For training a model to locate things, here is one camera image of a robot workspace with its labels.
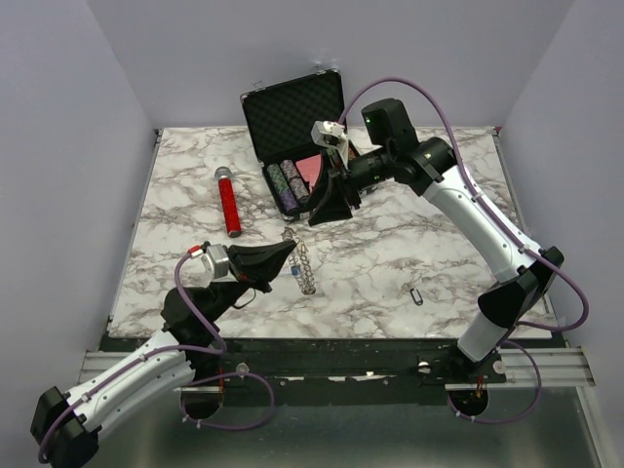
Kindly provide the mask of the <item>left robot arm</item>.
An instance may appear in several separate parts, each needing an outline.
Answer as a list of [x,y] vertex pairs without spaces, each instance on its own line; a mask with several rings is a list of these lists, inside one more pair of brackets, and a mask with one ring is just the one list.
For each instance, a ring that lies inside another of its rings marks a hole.
[[30,426],[39,463],[82,467],[105,432],[148,400],[209,383],[228,351],[216,320],[245,293],[271,292],[295,247],[289,240],[260,247],[206,242],[189,249],[175,265],[160,330],[91,380],[67,391],[52,387],[39,397]]

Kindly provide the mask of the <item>metal disc with keyrings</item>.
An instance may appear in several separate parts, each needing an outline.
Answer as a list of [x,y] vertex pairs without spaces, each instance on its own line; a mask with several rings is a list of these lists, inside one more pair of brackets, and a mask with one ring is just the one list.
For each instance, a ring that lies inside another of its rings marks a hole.
[[290,269],[293,265],[299,266],[299,274],[294,276],[297,285],[303,295],[313,295],[316,293],[315,277],[312,271],[309,251],[301,237],[290,227],[285,227],[282,232],[284,241],[294,241],[295,248],[289,255],[288,262]]

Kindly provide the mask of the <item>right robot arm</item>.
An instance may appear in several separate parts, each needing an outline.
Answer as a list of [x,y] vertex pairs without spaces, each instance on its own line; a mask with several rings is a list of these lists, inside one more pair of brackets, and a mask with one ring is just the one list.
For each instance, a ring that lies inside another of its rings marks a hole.
[[484,370],[484,358],[509,336],[521,317],[548,291],[562,252],[541,248],[525,235],[461,170],[442,139],[421,141],[403,103],[386,98],[363,110],[375,150],[350,158],[344,126],[317,121],[311,130],[322,147],[319,179],[306,204],[308,223],[349,219],[360,194],[393,179],[445,214],[485,260],[496,282],[478,298],[479,312],[448,358],[450,374],[468,382]]

